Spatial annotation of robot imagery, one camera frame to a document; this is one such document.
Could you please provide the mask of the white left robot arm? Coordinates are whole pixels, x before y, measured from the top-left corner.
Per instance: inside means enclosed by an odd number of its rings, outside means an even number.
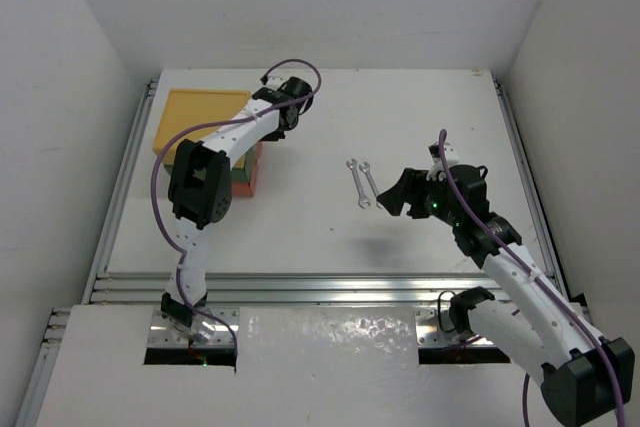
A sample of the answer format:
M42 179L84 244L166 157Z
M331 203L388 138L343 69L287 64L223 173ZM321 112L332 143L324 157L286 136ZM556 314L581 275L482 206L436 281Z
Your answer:
M295 129L316 92L298 77L276 83L265 75L234 117L189 127L157 155L150 186L152 211L163 237L179 255L161 298L161 314L196 344L209 342L218 326L233 331L206 307L209 248L203 240L229 211L232 168L257 143L279 141ZM178 224L176 236L168 233L161 220L157 197L161 161L171 147L176 152L167 198Z

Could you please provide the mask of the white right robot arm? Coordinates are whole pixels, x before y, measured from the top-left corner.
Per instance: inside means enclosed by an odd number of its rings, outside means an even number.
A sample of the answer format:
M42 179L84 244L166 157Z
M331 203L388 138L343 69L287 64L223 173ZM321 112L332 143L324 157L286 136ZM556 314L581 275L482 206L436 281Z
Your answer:
M493 342L540 389L563 426L582 426L629 402L635 364L631 346L607 339L578 314L535 266L515 228L491 211L484 166L448 172L407 168L378 195L393 216L435 217L452 229L461 252L511 300L487 289L455 295L448 316L457 334Z

